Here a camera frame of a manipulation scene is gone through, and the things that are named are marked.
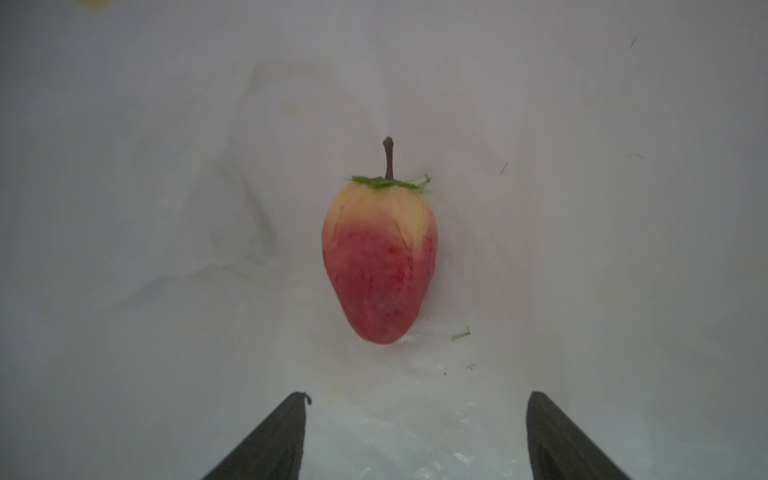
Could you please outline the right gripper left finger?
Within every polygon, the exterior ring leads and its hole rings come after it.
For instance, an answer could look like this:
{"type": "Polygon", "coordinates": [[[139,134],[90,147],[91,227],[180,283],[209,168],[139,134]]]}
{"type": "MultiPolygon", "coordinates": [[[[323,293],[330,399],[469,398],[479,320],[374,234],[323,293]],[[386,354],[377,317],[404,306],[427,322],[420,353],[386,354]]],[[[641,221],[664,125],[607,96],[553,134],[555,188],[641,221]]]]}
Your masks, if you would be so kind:
{"type": "Polygon", "coordinates": [[[298,480],[311,404],[305,392],[288,395],[204,479],[298,480]]]}

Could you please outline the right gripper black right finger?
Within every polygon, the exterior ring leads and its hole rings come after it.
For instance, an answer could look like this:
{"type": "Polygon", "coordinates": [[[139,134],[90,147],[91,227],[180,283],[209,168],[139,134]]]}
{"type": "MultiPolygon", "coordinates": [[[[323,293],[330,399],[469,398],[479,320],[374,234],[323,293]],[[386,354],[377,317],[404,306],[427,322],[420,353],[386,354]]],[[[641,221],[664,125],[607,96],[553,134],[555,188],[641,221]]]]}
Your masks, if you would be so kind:
{"type": "Polygon", "coordinates": [[[526,431],[534,480],[630,480],[543,392],[528,399],[526,431]]]}

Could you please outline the small red fake fruit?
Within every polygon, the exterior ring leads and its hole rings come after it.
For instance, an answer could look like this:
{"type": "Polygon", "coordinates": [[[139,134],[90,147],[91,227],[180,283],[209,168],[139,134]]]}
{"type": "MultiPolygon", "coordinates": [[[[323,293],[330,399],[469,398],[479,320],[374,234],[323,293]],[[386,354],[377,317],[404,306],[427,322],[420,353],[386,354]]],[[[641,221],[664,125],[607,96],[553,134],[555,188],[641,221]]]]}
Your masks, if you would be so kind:
{"type": "Polygon", "coordinates": [[[386,171],[353,175],[331,203],[322,257],[345,317],[364,340],[388,345],[415,323],[435,273],[436,217],[426,198],[430,176],[394,177],[394,141],[383,141],[386,171]]]}

